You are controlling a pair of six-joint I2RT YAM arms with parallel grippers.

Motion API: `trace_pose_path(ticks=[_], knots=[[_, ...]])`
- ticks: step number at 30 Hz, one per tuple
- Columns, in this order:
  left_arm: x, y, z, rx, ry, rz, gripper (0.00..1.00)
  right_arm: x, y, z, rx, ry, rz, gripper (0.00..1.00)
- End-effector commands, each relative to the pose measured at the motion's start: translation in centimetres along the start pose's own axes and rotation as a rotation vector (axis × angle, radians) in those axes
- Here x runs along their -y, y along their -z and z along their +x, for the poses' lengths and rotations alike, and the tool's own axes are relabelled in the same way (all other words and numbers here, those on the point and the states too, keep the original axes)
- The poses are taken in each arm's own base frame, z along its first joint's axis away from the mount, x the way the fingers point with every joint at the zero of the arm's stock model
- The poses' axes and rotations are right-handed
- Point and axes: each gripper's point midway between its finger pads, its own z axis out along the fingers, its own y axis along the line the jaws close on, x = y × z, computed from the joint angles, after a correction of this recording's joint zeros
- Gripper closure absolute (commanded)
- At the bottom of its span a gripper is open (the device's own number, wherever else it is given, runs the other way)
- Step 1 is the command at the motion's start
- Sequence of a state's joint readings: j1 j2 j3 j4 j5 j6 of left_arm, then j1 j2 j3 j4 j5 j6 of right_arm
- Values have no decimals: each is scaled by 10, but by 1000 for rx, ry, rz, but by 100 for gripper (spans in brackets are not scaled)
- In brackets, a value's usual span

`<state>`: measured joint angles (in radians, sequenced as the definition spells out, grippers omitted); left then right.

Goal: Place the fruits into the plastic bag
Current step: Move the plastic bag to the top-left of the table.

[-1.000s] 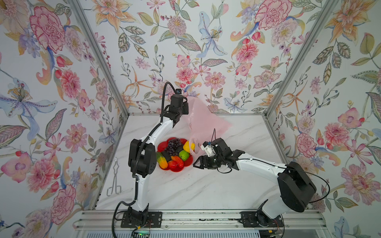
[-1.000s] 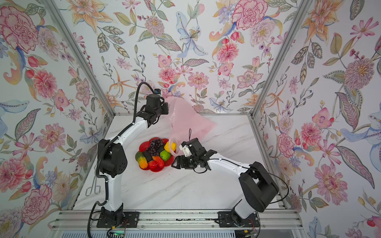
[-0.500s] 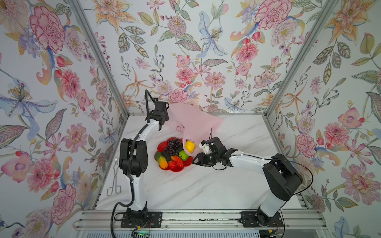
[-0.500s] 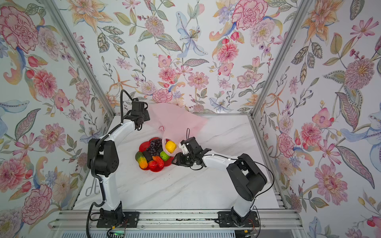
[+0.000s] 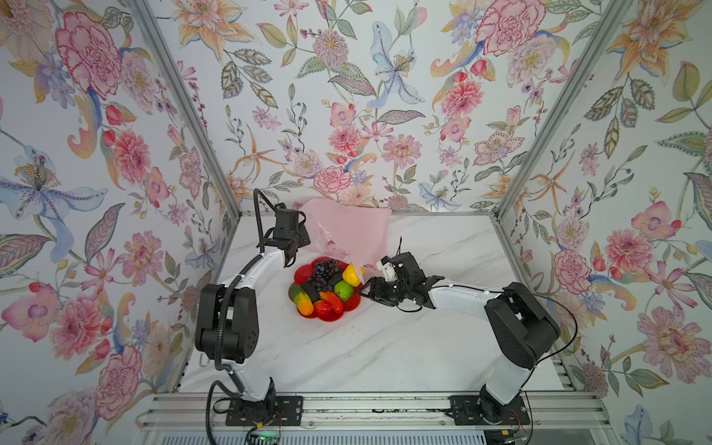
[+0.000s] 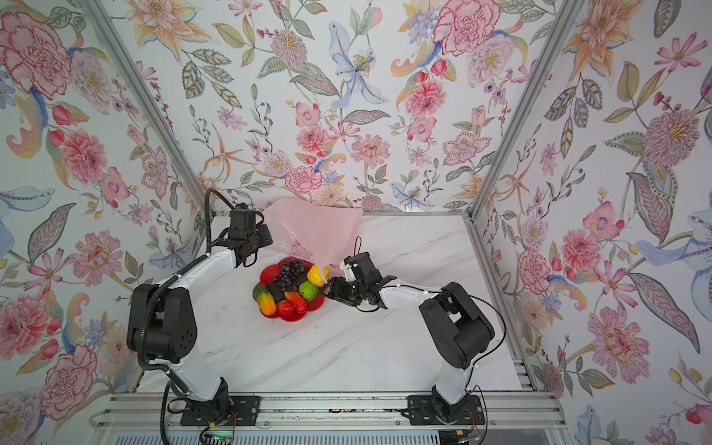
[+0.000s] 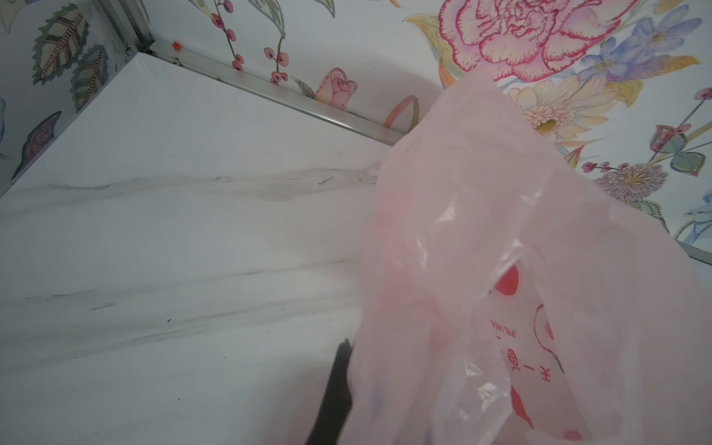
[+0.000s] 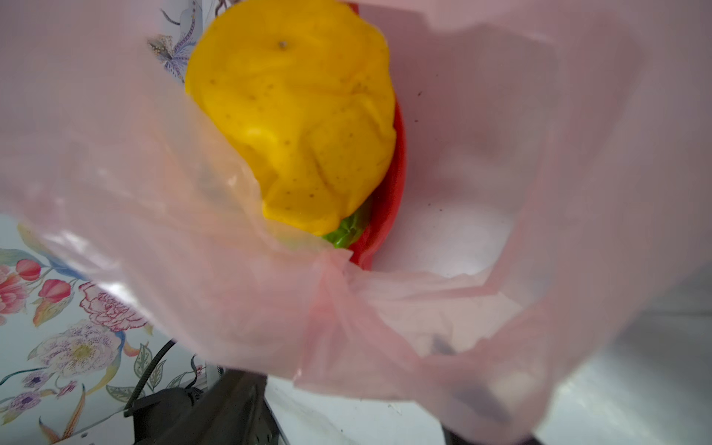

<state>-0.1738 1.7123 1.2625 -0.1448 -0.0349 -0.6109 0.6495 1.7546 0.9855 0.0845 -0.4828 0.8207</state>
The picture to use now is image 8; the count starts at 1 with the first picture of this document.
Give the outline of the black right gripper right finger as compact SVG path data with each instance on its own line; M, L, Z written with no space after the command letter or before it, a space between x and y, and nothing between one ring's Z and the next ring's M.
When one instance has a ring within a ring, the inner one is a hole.
M471 441L465 438L446 426L442 427L442 433L446 445L493 445L493 444L512 444L512 445L543 445L536 437L529 436L520 441Z

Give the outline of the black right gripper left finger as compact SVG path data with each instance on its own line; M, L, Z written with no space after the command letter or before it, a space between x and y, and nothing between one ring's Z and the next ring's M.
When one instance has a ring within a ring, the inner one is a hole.
M227 371L157 443L252 445L278 443L278 425L265 391L267 377Z

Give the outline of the pink plastic bag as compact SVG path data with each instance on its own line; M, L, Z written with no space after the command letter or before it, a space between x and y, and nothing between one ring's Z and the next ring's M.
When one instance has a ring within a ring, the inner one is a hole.
M372 195L322 237L266 218L157 9L2 3L1 209L209 362L518 441L711 261L708 1L365 2L407 142L370 271Z

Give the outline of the yellow bell pepper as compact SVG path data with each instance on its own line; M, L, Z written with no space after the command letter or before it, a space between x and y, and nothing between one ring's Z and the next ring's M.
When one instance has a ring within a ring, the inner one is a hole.
M268 219L328 235L389 170L389 46L343 2L230 7L198 42L185 87L248 163Z

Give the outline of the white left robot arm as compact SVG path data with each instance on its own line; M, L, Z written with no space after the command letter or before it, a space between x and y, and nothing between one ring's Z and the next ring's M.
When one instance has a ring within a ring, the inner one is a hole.
M176 376L165 389L157 390L164 357L175 346L171 339L147 362L138 365L138 381L125 403L123 415L133 422L133 443L156 444L160 437L182 420L200 400L198 387L201 367L196 356L190 360L190 370Z

